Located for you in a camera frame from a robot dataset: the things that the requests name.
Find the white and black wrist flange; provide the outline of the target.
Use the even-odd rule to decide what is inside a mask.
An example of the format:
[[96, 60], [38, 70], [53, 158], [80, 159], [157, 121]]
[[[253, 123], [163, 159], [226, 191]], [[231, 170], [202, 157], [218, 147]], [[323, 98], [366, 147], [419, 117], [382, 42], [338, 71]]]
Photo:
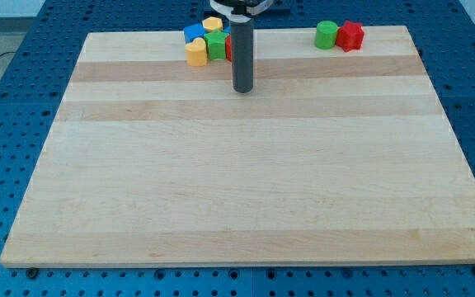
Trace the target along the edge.
[[213, 10], [233, 22], [247, 22], [262, 14], [274, 0], [209, 0]]

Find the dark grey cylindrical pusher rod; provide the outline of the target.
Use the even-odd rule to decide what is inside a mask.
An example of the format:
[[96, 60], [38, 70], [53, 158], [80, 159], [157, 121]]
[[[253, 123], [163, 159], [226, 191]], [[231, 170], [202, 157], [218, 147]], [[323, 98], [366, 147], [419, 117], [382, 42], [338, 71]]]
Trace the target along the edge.
[[253, 27], [250, 17], [230, 18], [233, 89], [239, 93], [253, 89]]

